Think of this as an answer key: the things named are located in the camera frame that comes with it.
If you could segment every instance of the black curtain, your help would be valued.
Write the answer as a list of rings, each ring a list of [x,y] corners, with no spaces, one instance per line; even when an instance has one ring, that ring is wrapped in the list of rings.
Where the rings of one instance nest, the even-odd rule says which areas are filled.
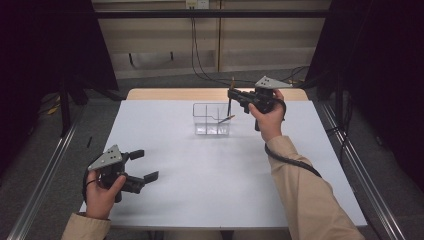
[[[41,98],[58,92],[61,79],[118,89],[97,19],[70,14],[93,11],[90,0],[0,2],[0,174],[35,127]]]

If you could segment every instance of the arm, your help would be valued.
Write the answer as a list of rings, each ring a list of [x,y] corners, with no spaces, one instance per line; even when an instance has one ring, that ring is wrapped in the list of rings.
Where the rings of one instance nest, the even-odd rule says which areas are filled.
[[[125,183],[125,176],[120,176],[110,189],[103,189],[97,184],[98,174],[95,171],[88,174],[87,212],[71,215],[63,232],[62,240],[101,240],[108,233],[110,228],[109,213],[115,202],[116,194]]]
[[[279,91],[274,92],[283,99]],[[261,114],[249,105],[258,120],[261,135],[268,148],[283,157],[310,161],[299,155],[289,137],[282,136],[283,111],[276,105],[268,114]],[[269,158],[271,174],[286,209],[292,239],[364,239],[335,199],[330,184],[313,173]]]

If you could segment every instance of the dark background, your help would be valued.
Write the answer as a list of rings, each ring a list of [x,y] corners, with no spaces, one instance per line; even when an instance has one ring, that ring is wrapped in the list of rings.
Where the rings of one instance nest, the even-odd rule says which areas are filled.
[[[0,175],[33,129],[41,98],[58,92],[63,79],[73,89],[83,88],[77,79],[118,89],[97,19],[65,11],[93,12],[93,7],[90,0],[0,3]]]
[[[307,80],[327,99],[341,85],[424,190],[424,3],[337,1],[331,4]]]

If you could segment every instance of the metal frame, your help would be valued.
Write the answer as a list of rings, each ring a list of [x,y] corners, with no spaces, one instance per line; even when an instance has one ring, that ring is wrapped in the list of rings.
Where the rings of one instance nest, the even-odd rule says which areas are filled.
[[[337,127],[338,124],[337,124],[337,121],[335,120],[336,115],[333,109],[328,104],[323,104],[322,107],[328,121],[331,124],[331,127],[334,127],[334,128]],[[349,160],[353,170],[358,176],[359,181],[362,187],[364,188],[365,193],[368,196],[368,199],[370,200],[372,206],[374,207],[390,239],[392,240],[405,239],[405,236],[400,230],[400,227],[398,223],[396,222],[396,219],[392,211],[389,209],[383,197],[381,196],[380,192],[377,190],[377,187],[375,186],[370,175],[368,174],[355,148],[353,147],[349,138],[346,137],[346,133],[344,131],[336,131],[335,133],[341,146],[343,146],[343,141],[346,138],[344,146],[343,146],[344,153],[347,155],[347,159]]]

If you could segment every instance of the gray floor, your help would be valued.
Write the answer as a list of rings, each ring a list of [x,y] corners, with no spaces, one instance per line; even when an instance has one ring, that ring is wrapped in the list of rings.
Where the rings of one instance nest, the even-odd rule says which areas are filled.
[[[243,72],[226,72],[210,74],[212,78],[244,79],[255,82],[266,75],[282,79],[290,75],[290,70],[255,70]],[[302,71],[298,79],[305,76]],[[223,87],[211,81],[205,81],[193,74],[157,76],[144,75],[140,78],[120,79],[119,95],[125,96],[135,87]],[[81,204],[81,180],[87,163],[100,153],[106,143],[114,117],[119,110],[119,102],[113,102],[103,96],[87,90],[90,101],[86,106],[76,106],[71,103],[73,118],[81,113],[80,121],[76,126],[72,140],[63,155],[52,182],[48,186],[47,194],[43,197],[39,209],[28,232],[26,239],[58,239],[66,225],[71,212],[78,211]],[[316,89],[307,90],[308,97],[314,101],[325,128],[331,128],[324,116],[322,104],[317,101]],[[328,103],[333,104],[332,97]],[[40,109],[51,106],[51,102]],[[0,188],[0,239],[6,239],[12,227],[31,197],[34,189],[50,157],[59,141],[61,132],[60,110],[53,115],[40,114],[37,127],[22,147],[20,154],[14,160],[2,179]],[[424,194],[416,185],[399,169],[389,149],[379,145],[376,133],[369,126],[356,108],[350,124],[349,137],[354,144],[358,155],[361,157],[376,187],[392,211],[396,222],[399,224],[405,239],[422,239],[424,236]],[[334,135],[329,136],[337,154],[340,152]],[[390,239],[384,226],[368,199],[362,185],[350,164],[343,158],[346,175],[364,213],[375,226],[381,239]],[[378,239],[374,230],[368,226],[360,231],[367,239]],[[145,232],[111,230],[109,239],[148,239]]]

